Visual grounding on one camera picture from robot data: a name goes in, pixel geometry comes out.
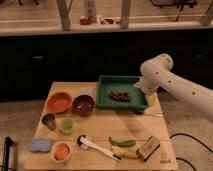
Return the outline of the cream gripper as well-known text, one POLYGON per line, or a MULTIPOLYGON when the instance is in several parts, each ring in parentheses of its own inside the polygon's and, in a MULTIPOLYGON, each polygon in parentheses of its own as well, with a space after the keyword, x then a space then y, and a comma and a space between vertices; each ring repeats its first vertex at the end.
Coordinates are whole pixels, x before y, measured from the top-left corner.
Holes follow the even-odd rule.
POLYGON ((151 84, 145 77, 141 77, 134 86, 139 88, 145 94, 148 105, 153 106, 156 100, 156 86, 151 84))

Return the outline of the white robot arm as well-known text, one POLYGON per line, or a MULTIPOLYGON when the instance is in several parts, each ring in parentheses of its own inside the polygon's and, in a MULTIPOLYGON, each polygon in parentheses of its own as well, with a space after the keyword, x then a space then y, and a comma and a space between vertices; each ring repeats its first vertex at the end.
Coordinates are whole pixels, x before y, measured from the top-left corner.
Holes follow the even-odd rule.
POLYGON ((171 72, 173 59, 168 54, 160 54, 146 60, 140 66, 142 77, 134 84, 149 102, 155 99, 159 87, 179 100, 183 100, 200 111, 213 122, 213 90, 191 82, 171 72))

